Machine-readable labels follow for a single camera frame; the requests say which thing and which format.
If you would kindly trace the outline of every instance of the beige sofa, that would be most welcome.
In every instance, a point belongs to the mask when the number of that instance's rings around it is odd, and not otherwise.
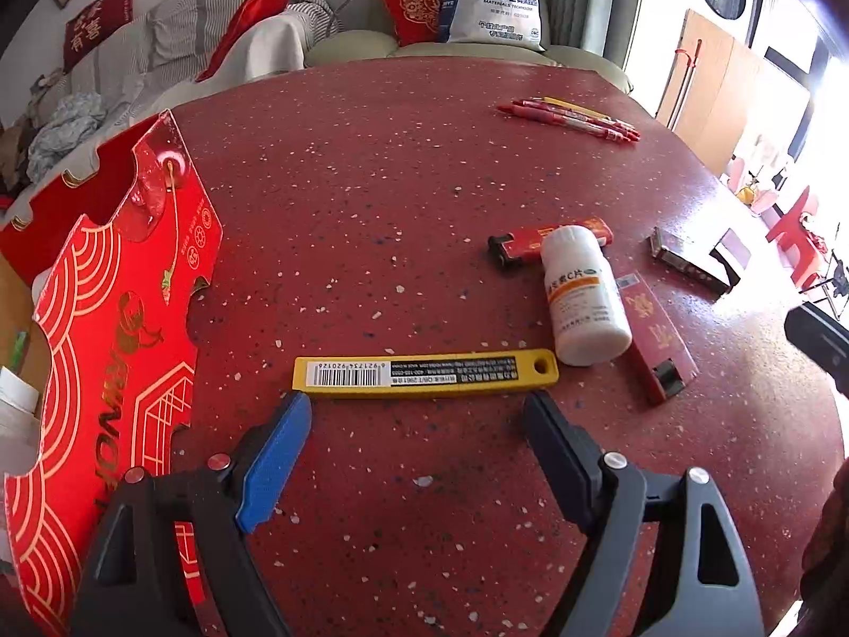
[[[540,0],[540,15],[544,53],[534,53],[533,50],[498,43],[414,43],[399,47],[394,36],[392,18],[383,0],[370,0],[368,30],[344,31],[323,40],[307,53],[304,66],[320,67],[324,64],[381,57],[487,57],[592,70],[621,91],[631,92],[631,83],[625,72],[610,60],[576,47],[550,45],[549,12],[545,0]]]

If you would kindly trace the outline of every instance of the blue gripper pad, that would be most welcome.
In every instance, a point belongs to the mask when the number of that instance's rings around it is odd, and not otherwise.
[[[245,534],[252,533],[256,525],[271,518],[312,423],[310,398],[296,393],[245,475],[242,503],[236,513],[236,524]]]

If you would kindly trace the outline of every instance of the red pillow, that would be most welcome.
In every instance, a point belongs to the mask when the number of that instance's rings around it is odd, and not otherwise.
[[[224,57],[227,56],[230,48],[235,45],[242,33],[245,33],[255,23],[283,12],[288,5],[289,0],[245,0],[242,2],[241,7],[236,9],[236,13],[232,15],[228,23],[227,33],[224,33],[224,37],[218,43],[215,52],[212,53],[209,67],[202,71],[195,81],[205,81],[218,71]]]
[[[398,45],[436,42],[436,20],[443,0],[383,0],[395,22]]]
[[[96,0],[65,25],[65,74],[133,20],[133,0]]]

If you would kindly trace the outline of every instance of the red lighter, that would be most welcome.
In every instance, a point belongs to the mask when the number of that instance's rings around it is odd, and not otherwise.
[[[559,225],[546,227],[520,227],[507,234],[489,238],[489,251],[498,261],[498,265],[505,270],[508,268],[519,268],[525,263],[538,263],[540,261],[539,248],[542,246],[542,238],[558,227],[565,225],[580,225],[592,230],[595,238],[599,240],[599,246],[607,246],[613,242],[613,231],[607,227],[607,223],[601,218],[586,218],[585,220],[570,220]]]
[[[627,350],[653,405],[678,395],[699,375],[678,329],[638,273],[617,278],[634,341]]]

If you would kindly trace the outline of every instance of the barcode label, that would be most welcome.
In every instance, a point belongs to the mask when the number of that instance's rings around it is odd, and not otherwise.
[[[623,275],[621,278],[617,278],[617,287],[619,289],[625,289],[626,287],[632,287],[634,285],[639,285],[639,276],[635,273]]]
[[[519,380],[516,357],[308,361],[307,388],[412,388]]]
[[[392,385],[389,361],[309,361],[311,388],[378,388]]]

